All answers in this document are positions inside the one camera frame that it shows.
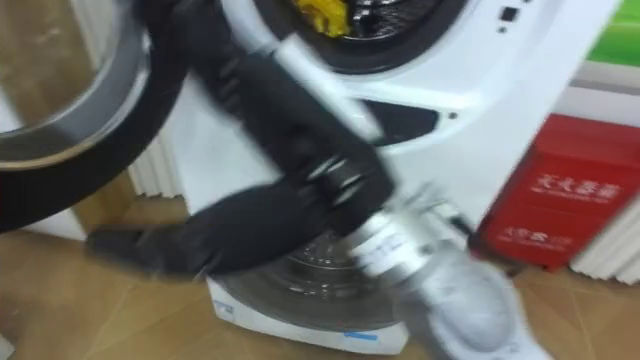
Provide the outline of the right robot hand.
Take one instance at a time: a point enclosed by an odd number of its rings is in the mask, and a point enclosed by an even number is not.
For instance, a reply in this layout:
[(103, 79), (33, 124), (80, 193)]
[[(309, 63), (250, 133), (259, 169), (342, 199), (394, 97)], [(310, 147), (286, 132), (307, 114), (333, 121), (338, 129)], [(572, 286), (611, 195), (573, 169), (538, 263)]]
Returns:
[(375, 148), (345, 126), (316, 80), (284, 61), (286, 43), (238, 42), (220, 3), (178, 7), (173, 23), (207, 96), (237, 118), (280, 171), (180, 224), (102, 228), (88, 239), (99, 258), (149, 275), (226, 276), (285, 257), (326, 232), (347, 237), (394, 191)]

